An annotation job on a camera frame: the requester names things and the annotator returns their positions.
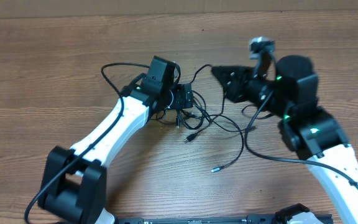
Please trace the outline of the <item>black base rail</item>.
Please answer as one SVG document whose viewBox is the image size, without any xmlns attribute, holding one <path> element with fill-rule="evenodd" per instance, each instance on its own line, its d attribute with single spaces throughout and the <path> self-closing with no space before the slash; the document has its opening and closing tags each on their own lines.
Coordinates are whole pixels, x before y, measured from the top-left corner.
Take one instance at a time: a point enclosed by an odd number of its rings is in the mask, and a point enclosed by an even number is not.
<svg viewBox="0 0 358 224">
<path fill-rule="evenodd" d="M 115 224 L 274 224 L 275 215 L 253 214 L 246 217 L 212 218 L 116 218 Z"/>
</svg>

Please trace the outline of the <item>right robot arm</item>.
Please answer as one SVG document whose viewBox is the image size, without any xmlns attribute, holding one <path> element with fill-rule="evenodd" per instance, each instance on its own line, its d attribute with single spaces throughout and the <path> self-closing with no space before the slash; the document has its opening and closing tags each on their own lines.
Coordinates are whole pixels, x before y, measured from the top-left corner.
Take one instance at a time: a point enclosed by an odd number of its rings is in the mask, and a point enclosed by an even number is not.
<svg viewBox="0 0 358 224">
<path fill-rule="evenodd" d="M 295 159 L 268 156 L 277 162 L 304 164 L 319 181 L 344 223 L 358 223 L 358 161 L 341 125 L 318 104 L 318 75 L 308 57 L 289 55 L 275 63 L 275 79 L 257 67 L 213 66 L 211 73 L 233 103 L 249 101 L 257 111 L 281 118 L 282 140 Z"/>
</svg>

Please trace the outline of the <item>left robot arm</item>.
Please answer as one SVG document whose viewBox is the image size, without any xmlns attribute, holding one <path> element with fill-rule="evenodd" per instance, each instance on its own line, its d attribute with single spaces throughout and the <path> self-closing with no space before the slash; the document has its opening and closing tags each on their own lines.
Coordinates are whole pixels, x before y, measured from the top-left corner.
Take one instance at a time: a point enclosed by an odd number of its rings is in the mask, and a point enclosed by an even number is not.
<svg viewBox="0 0 358 224">
<path fill-rule="evenodd" d="M 106 208 L 109 166 L 133 134 L 182 96 L 177 63 L 155 56 L 146 68 L 117 91 L 115 107 L 89 135 L 50 151 L 30 207 L 37 204 L 68 223 L 117 223 Z"/>
</svg>

